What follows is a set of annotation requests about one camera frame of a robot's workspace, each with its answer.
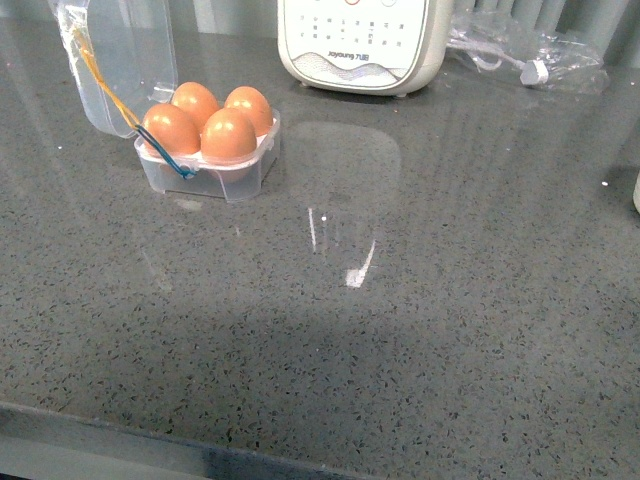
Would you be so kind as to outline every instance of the brand logo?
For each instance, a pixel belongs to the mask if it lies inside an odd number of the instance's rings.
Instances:
[[[329,58],[348,58],[349,60],[369,60],[369,55],[364,53],[329,52]]]

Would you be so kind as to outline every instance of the clear plastic box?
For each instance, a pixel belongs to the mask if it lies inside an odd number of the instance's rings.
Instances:
[[[142,119],[157,103],[171,100],[178,86],[169,7],[166,0],[49,0],[58,20],[62,43],[89,121],[100,131],[122,138],[136,133],[127,125],[113,101],[86,66],[76,34],[89,39],[105,83]],[[184,179],[161,157],[147,151],[138,138],[135,148],[151,188],[212,197],[228,202],[251,198],[280,154],[280,115],[273,109],[274,125],[250,155],[225,159],[232,167],[213,166],[199,154],[174,158],[196,171]]]
[[[258,148],[245,157],[238,158],[233,166],[216,166],[215,158],[203,161],[200,153],[174,157],[180,167],[194,172],[194,177],[184,179],[163,159],[146,147],[138,138],[135,146],[151,188],[157,192],[167,191],[225,197],[228,202],[238,202],[255,197],[262,188],[262,180],[271,165],[280,155],[280,114],[273,110],[271,131],[258,137]]]

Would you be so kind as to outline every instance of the plastic bag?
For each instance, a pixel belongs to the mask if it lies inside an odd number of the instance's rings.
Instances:
[[[529,30],[508,14],[454,14],[448,55],[482,75],[540,90],[599,94],[608,86],[602,56],[577,38]]]

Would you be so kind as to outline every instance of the power cord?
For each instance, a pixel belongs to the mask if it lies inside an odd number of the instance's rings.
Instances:
[[[453,29],[452,34],[453,38],[449,39],[447,47],[467,53],[478,69],[491,72],[500,68],[503,62],[506,61],[522,72],[520,74],[520,82],[525,86],[543,85],[549,80],[549,70],[542,60],[523,62],[507,55],[502,48],[491,43],[468,40],[455,29]],[[480,57],[480,54],[493,55],[498,60],[490,63]]]

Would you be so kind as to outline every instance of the brown egg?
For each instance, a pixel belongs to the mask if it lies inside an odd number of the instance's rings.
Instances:
[[[249,117],[237,108],[223,108],[214,113],[204,126],[202,158],[217,165],[234,165],[238,163],[237,157],[249,155],[257,144]]]
[[[191,117],[175,105],[159,103],[144,116],[142,126],[170,155],[191,155],[200,150],[200,134]],[[149,152],[160,154],[147,142]]]
[[[227,97],[225,107],[238,108],[251,119],[256,135],[266,135],[273,126],[273,113],[269,102],[253,87],[238,87]]]
[[[196,82],[186,82],[173,94],[171,104],[189,114],[199,132],[209,117],[220,110],[218,100],[205,86]]]

